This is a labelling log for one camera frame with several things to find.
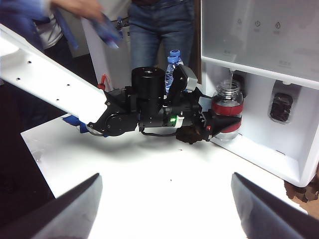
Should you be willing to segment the bare person hand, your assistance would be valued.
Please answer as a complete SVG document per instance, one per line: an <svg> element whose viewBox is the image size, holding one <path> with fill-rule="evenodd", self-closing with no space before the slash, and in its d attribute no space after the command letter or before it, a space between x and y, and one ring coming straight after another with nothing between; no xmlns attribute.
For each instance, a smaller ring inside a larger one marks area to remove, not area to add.
<svg viewBox="0 0 319 239"><path fill-rule="evenodd" d="M50 0L50 3L77 16L103 21L103 7L97 0Z"/></svg>

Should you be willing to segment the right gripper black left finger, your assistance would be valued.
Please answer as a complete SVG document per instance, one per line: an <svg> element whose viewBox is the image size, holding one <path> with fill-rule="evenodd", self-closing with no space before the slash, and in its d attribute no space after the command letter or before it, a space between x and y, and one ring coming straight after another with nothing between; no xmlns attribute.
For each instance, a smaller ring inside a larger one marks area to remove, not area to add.
<svg viewBox="0 0 319 239"><path fill-rule="evenodd" d="M2 239L86 239L94 224L103 183L96 173L44 206L2 227Z"/></svg>

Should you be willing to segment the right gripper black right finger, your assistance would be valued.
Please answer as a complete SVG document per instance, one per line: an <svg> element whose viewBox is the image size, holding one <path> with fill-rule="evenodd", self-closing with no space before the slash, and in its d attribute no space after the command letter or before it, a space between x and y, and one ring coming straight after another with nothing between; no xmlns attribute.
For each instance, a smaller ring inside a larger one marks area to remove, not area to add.
<svg viewBox="0 0 319 239"><path fill-rule="evenodd" d="M280 200L241 174L232 174L231 189L249 239L317 239L319 221Z"/></svg>

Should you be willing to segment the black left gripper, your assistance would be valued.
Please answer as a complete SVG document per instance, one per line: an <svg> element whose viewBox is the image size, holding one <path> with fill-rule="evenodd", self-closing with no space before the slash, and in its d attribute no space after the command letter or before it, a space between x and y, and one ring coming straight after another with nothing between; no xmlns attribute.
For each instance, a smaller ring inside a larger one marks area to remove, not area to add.
<svg viewBox="0 0 319 239"><path fill-rule="evenodd" d="M200 123L201 111L211 109L213 98L201 95L202 92L198 87L193 92L184 93L183 95L190 111L187 114L190 125L183 128L185 139L210 141L215 137L221 141L233 140L238 135L242 118L208 114L204 117L204 126L202 128L202 123Z"/></svg>

